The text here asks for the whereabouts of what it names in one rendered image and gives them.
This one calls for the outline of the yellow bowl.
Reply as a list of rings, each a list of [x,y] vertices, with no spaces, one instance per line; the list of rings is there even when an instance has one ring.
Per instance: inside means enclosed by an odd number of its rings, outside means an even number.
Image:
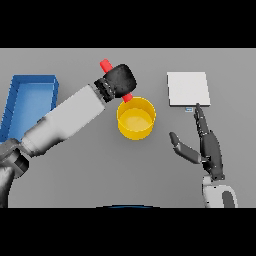
[[[142,97],[122,102],[116,112],[120,133],[130,140],[142,140],[150,135],[156,119],[153,104]]]

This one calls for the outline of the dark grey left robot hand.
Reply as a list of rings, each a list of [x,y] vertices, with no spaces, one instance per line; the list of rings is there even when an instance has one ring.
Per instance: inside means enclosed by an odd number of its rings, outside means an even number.
[[[130,68],[126,64],[113,67],[107,59],[100,62],[100,67],[105,75],[94,82],[98,95],[106,103],[114,98],[122,98],[125,103],[129,102],[137,85]]]

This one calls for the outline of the pale square measuring scale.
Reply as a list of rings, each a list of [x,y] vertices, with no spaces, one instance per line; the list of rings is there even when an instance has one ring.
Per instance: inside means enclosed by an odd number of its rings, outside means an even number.
[[[168,72],[167,86],[170,107],[211,105],[205,72]]]

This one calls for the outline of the blue tray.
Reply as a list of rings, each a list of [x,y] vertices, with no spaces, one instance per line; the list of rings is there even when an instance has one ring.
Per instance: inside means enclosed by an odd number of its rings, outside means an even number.
[[[55,75],[13,75],[0,124],[0,144],[21,140],[24,133],[56,107],[59,83]]]

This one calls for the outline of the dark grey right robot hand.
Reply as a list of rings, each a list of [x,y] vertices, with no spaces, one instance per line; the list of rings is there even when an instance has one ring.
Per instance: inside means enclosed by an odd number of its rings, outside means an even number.
[[[214,181],[224,180],[222,154],[220,144],[214,132],[208,128],[204,112],[199,103],[196,104],[194,118],[200,141],[200,151],[192,149],[180,141],[174,132],[169,133],[173,149],[177,155],[193,164],[201,164]]]

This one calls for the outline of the red beaker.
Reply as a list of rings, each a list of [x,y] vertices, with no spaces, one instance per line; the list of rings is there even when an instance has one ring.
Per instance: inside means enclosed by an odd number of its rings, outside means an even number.
[[[108,59],[103,59],[100,67],[105,73],[104,82],[109,86],[114,97],[122,98],[125,103],[129,102],[133,98],[132,91],[137,85],[130,68],[126,64],[113,67]]]

